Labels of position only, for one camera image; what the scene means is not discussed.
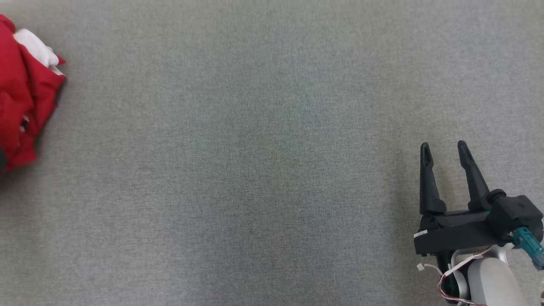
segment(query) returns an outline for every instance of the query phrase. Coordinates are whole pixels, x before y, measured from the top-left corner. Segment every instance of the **white cloth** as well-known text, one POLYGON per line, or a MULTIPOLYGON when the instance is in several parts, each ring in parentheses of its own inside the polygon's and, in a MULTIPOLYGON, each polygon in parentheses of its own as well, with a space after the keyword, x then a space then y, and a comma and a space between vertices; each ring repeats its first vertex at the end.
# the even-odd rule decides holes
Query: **white cloth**
POLYGON ((53 53, 53 49, 46 46, 34 33, 27 29, 20 29, 13 34, 13 37, 19 44, 25 46, 28 52, 45 67, 48 67, 57 75, 64 75, 57 68, 59 57, 53 53))

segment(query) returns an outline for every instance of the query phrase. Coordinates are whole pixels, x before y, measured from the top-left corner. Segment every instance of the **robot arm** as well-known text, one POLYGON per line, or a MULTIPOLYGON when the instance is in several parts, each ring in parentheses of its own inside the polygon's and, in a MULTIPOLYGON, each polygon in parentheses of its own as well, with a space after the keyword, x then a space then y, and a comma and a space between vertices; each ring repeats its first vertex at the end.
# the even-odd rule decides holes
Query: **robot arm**
POLYGON ((414 234, 416 254, 436 257, 438 268, 446 274, 440 283, 444 297, 472 299, 473 304, 488 306, 511 301, 524 305, 526 302, 518 300, 523 296, 508 268, 505 250, 512 246, 523 248, 535 267, 542 270, 543 215, 525 195, 507 197, 501 189, 489 191, 464 141, 458 142, 458 150, 467 176, 470 202, 466 211, 448 212, 436 188, 429 144, 421 146, 419 212, 423 216, 414 234), (455 272, 450 271, 456 266, 458 255, 483 249, 484 253, 463 263, 455 272), (512 292, 501 292, 499 288, 506 285, 512 292))

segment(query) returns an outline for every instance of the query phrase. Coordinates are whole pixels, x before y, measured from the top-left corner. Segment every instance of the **red and white wire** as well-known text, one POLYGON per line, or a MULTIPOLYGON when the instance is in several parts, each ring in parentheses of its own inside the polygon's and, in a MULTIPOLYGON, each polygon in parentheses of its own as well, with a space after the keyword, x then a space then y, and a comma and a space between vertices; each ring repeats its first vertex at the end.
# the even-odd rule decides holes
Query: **red and white wire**
MULTIPOLYGON (((469 301, 467 299, 464 299, 464 298, 460 298, 460 297, 454 297, 454 296, 451 296, 451 295, 448 295, 446 294, 443 290, 442 290, 442 282, 446 279, 446 277, 448 277, 449 275, 451 275, 454 271, 457 271, 459 270, 462 266, 466 265, 467 263, 469 263, 471 260, 473 259, 477 259, 477 258, 481 258, 482 255, 487 252, 489 249, 491 248, 491 246, 483 249, 483 250, 479 250, 477 251, 476 253, 472 254, 471 256, 467 257, 467 259, 463 260, 462 262, 458 263, 457 265, 455 265, 453 268, 449 269, 448 271, 444 272, 444 274, 441 274, 441 277, 440 277, 440 281, 438 282, 438 291, 440 293, 440 295, 445 298, 445 299, 449 299, 451 301, 456 301, 458 302, 459 304, 469 304, 469 305, 474 305, 474 306, 487 306, 486 304, 480 304, 480 303, 476 303, 476 302, 472 302, 472 301, 469 301)), ((435 266, 433 265, 428 265, 428 264, 425 264, 423 266, 431 266, 432 268, 435 268, 438 270, 438 272, 440 273, 440 269, 436 268, 435 266)))

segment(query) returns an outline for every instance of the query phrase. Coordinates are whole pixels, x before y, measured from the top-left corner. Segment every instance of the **crumpled fabric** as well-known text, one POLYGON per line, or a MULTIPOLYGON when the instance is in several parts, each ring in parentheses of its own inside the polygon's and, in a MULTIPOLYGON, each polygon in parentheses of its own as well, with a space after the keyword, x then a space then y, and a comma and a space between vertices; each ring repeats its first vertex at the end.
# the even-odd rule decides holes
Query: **crumpled fabric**
POLYGON ((0 170, 4 172, 36 159, 34 141, 55 110, 57 91, 66 80, 56 68, 64 60, 44 46, 30 31, 16 31, 0 15, 0 149, 7 160, 0 170))

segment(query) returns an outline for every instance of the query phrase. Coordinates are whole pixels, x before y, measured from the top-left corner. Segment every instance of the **gray fabric surface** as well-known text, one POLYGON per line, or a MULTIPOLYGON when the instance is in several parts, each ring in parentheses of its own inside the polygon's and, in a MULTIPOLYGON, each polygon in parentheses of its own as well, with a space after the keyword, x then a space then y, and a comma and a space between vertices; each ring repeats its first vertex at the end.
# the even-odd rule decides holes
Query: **gray fabric surface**
MULTIPOLYGON (((17 0, 67 64, 0 180, 1 305, 441 305, 419 146, 544 210, 544 4, 17 0)), ((535 304, 543 274, 514 274, 535 304)))

